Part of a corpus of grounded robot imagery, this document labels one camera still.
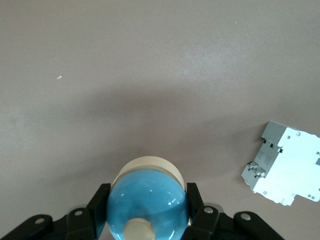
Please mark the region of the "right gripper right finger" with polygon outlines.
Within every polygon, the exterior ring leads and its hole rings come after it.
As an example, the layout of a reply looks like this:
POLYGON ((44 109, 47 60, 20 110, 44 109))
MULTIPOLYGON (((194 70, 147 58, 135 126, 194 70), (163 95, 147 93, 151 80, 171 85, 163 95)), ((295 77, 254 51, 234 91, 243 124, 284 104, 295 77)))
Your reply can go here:
POLYGON ((250 211, 228 216, 220 205, 203 202, 196 183, 186 184, 190 225, 185 229, 185 240, 281 240, 283 237, 259 215, 250 211))

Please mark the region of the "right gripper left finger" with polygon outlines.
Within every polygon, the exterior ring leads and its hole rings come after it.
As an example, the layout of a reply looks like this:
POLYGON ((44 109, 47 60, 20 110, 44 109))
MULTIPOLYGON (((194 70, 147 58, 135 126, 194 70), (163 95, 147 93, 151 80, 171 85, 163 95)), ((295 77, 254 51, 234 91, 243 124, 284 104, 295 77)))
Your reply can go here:
POLYGON ((58 220, 47 214, 29 217, 3 240, 97 240, 107 222, 111 184, 103 183, 84 207, 71 210, 58 220))

